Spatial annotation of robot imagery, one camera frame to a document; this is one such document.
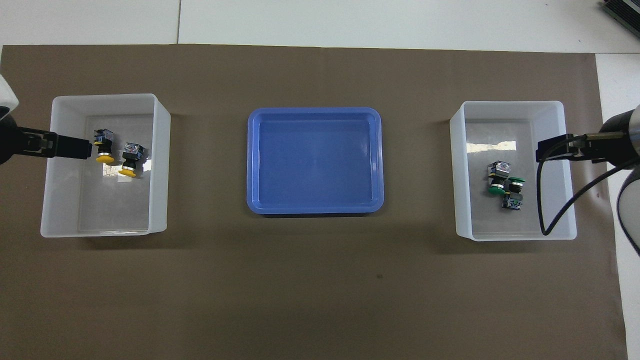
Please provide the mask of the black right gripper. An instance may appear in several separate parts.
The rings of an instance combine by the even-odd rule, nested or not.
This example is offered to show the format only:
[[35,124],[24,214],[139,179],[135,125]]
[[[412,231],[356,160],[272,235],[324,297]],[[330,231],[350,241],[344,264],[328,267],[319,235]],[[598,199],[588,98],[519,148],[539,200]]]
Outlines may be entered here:
[[590,161],[593,164],[608,162],[621,168],[633,167],[633,142],[630,135],[632,111],[622,112],[608,119],[599,132],[587,133],[586,138],[578,141],[578,153],[574,155],[573,146],[559,146],[561,142],[574,137],[566,133],[537,142],[536,162],[540,163],[546,153],[545,161],[564,160]]

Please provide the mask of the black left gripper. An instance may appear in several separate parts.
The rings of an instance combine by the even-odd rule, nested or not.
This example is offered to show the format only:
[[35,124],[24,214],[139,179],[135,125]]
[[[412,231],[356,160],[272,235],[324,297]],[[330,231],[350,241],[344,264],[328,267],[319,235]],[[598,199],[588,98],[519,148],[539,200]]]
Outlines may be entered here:
[[21,127],[12,117],[0,121],[0,164],[14,155],[86,160],[92,156],[92,151],[93,143],[82,137]]

